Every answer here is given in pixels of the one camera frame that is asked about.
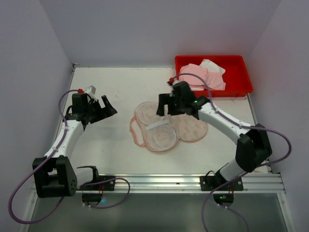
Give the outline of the pink bra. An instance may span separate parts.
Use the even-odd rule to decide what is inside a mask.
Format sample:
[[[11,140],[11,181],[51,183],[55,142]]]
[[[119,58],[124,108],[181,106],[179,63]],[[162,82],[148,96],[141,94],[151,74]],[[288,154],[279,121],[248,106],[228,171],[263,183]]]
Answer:
[[[179,81],[186,81],[194,91],[203,91],[206,86],[211,90],[225,90],[226,83],[223,80],[225,69],[204,59],[199,65],[189,63],[180,69]]]

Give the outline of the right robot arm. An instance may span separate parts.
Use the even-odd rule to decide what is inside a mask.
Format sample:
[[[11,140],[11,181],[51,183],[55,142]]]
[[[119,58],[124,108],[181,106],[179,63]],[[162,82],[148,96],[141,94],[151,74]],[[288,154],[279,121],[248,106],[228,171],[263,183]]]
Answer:
[[[271,155],[268,135],[260,124],[253,127],[221,113],[210,98],[196,97],[185,81],[171,87],[170,93],[159,94],[157,115],[167,112],[171,116],[192,116],[211,124],[236,145],[235,158],[219,169],[212,179],[208,179],[208,183],[218,187],[241,174],[251,173]]]

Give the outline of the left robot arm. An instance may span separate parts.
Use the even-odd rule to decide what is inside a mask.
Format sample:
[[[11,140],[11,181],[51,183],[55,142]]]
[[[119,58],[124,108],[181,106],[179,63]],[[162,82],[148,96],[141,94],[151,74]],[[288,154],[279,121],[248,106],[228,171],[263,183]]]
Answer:
[[[40,198],[73,196],[81,186],[98,181],[96,166],[73,167],[70,158],[86,126],[115,115],[117,110],[105,95],[98,100],[88,92],[74,93],[71,99],[54,144],[32,163]]]

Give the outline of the floral laundry bag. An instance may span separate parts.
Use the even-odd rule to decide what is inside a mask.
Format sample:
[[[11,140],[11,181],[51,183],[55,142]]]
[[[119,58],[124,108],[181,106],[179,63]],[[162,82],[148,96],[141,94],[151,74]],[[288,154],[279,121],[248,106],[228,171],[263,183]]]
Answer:
[[[131,119],[129,130],[133,141],[140,147],[153,152],[165,152],[173,149],[179,141],[195,143],[208,133],[207,123],[193,116],[156,114],[158,103],[147,101],[139,104]]]

